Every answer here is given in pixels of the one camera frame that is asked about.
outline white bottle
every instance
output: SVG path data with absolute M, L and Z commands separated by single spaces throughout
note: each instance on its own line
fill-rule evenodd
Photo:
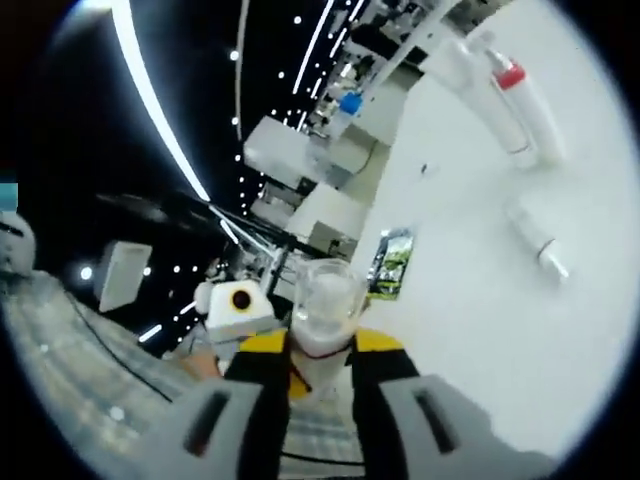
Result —
M 560 283 L 564 283 L 569 278 L 569 270 L 561 261 L 560 244 L 555 237 L 540 228 L 531 212 L 517 200 L 507 203 L 505 213 L 540 266 Z
M 502 92 L 462 39 L 448 39 L 425 62 L 428 75 L 458 96 L 487 126 L 509 154 L 529 147 L 526 130 Z
M 485 46 L 494 78 L 531 136 L 543 162 L 555 164 L 566 159 L 566 148 L 545 97 L 531 77 L 513 60 Z

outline glass cup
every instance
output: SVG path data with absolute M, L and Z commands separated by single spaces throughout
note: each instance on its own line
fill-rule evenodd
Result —
M 367 282 L 340 259 L 312 260 L 297 275 L 291 330 L 309 356 L 346 345 L 358 327 Z

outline ceiling light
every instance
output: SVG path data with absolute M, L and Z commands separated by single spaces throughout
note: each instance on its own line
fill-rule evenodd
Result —
M 156 333 L 158 333 L 160 330 L 162 330 L 162 325 L 156 325 L 155 327 L 151 328 L 150 330 L 140 335 L 140 338 L 138 338 L 138 341 L 140 343 L 144 343 L 147 340 L 149 340 L 151 337 L 153 337 Z
M 362 8 L 363 3 L 364 3 L 364 0 L 358 0 L 356 7 L 353 9 L 353 12 L 351 12 L 351 15 L 349 16 L 350 22 L 353 22 L 353 19 L 356 18 L 356 15 L 358 15 L 358 12 L 360 11 L 360 8 Z
M 340 32 L 340 35 L 338 36 L 338 40 L 336 40 L 336 43 L 333 45 L 333 48 L 331 49 L 331 53 L 329 53 L 329 58 L 333 58 L 333 56 L 336 54 L 336 52 L 338 51 L 338 48 L 340 47 L 340 43 L 342 42 L 342 39 L 346 34 L 347 34 L 347 29 L 343 28 L 342 31 Z
M 83 280 L 90 280 L 93 277 L 93 269 L 91 267 L 84 267 L 80 270 L 80 278 Z
M 196 306 L 196 302 L 191 302 L 189 305 L 187 305 L 182 310 L 180 310 L 180 315 L 184 315 L 185 313 L 187 313 L 189 310 L 191 310 L 195 306 Z M 177 319 L 178 319 L 178 317 L 173 317 L 174 321 L 178 321 Z
M 313 91 L 311 92 L 311 97 L 315 97 L 316 96 L 316 92 L 318 91 L 318 87 L 320 87 L 320 82 L 322 82 L 321 78 L 316 80 L 316 84 L 313 86 Z
M 140 99 L 142 100 L 149 117 L 151 117 L 151 121 L 156 127 L 160 138 L 162 138 L 162 141 L 180 168 L 180 171 L 185 176 L 198 197 L 206 202 L 211 201 L 211 198 L 202 186 L 202 183 L 200 183 L 200 180 L 193 171 L 193 167 L 191 167 L 191 164 L 180 148 L 178 140 L 171 130 L 169 122 L 162 111 L 158 97 L 153 90 L 149 73 L 144 66 L 144 60 L 140 53 L 140 45 L 136 38 L 136 31 L 133 26 L 133 17 L 131 14 L 131 5 L 129 2 L 124 1 L 112 2 L 111 13 L 116 35 L 118 36 L 118 43 L 120 44 L 122 56 L 127 64 L 127 69 L 131 74 L 131 78 L 136 86 L 136 90 L 138 90 Z
M 313 35 L 311 36 L 311 41 L 309 42 L 309 46 L 307 47 L 307 51 L 304 54 L 304 58 L 302 59 L 302 63 L 300 64 L 300 70 L 298 71 L 298 76 L 296 77 L 296 81 L 293 84 L 293 94 L 298 93 L 298 88 L 300 88 L 300 82 L 302 82 L 302 76 L 304 75 L 304 71 L 307 68 L 307 62 L 309 62 L 309 57 L 311 57 L 311 52 L 313 51 L 313 47 L 318 41 L 318 35 L 322 31 L 322 27 L 324 27 L 324 22 L 327 21 L 327 17 L 329 16 L 329 12 L 331 12 L 331 8 L 333 7 L 335 0 L 328 0 L 324 6 L 324 10 L 322 11 L 322 15 L 320 15 L 320 20 L 318 20 L 318 25 L 316 25 L 316 29 L 313 31 Z

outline yellow panel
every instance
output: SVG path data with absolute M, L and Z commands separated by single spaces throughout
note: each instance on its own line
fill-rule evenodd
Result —
M 359 352 L 385 352 L 404 349 L 402 344 L 395 338 L 369 328 L 358 329 L 356 332 L 356 347 Z
M 280 353 L 284 348 L 285 329 L 251 337 L 240 345 L 241 352 Z
M 309 395 L 309 392 L 307 392 L 305 384 L 300 381 L 295 373 L 289 373 L 289 399 L 298 400 L 307 395 Z

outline black cable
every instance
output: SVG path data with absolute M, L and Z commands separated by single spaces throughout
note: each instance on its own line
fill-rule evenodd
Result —
M 93 336 L 95 337 L 95 339 L 98 341 L 98 343 L 100 345 L 102 345 L 102 347 L 107 351 L 107 353 L 111 356 L 111 358 L 113 358 L 113 360 L 115 360 L 115 362 L 120 365 L 122 368 L 124 368 L 127 372 L 129 372 L 133 377 L 137 378 L 138 380 L 140 380 L 142 383 L 144 383 L 147 387 L 149 387 L 151 390 L 153 390 L 154 392 L 156 392 L 158 395 L 160 395 L 162 398 L 164 398 L 167 402 L 169 403 L 173 403 L 173 399 L 171 399 L 171 397 L 169 397 L 168 395 L 166 395 L 164 392 L 162 392 L 160 389 L 158 389 L 157 387 L 155 387 L 154 385 L 152 385 L 151 383 L 149 383 L 145 378 L 143 378 L 140 374 L 134 372 L 129 365 L 127 365 L 120 357 L 118 357 L 113 350 L 111 350 L 111 348 L 109 348 L 109 346 L 104 342 L 104 340 L 102 340 L 102 338 L 100 337 L 100 334 L 98 332 L 96 332 L 96 330 L 91 326 L 91 324 L 89 323 L 89 321 L 87 320 L 87 318 L 82 314 L 82 312 L 80 311 L 80 308 L 78 308 L 78 304 L 76 303 L 75 298 L 73 298 L 71 296 L 71 294 L 63 289 L 64 294 L 67 296 L 67 298 L 69 299 L 69 303 L 71 303 L 71 306 L 73 307 L 73 309 L 75 310 L 76 314 L 82 319 L 82 321 L 84 322 L 84 324 L 87 326 L 87 328 L 89 329 L 89 331 L 93 334 Z
M 362 173 L 364 169 L 367 168 L 367 165 L 369 165 L 369 161 L 371 160 L 371 157 L 373 156 L 373 152 L 376 149 L 377 145 L 378 145 L 378 140 L 374 140 L 373 144 L 371 145 L 371 149 L 369 150 L 369 154 L 367 155 L 367 159 L 364 161 L 364 165 L 362 165 L 357 172 L 352 174 L 354 177 Z
M 341 465 L 345 467 L 364 467 L 364 462 L 349 462 L 342 460 L 330 460 L 328 458 L 307 457 L 306 455 L 298 455 L 296 453 L 280 452 L 283 457 L 293 458 L 295 460 L 303 460 L 311 463 L 324 463 L 326 465 Z

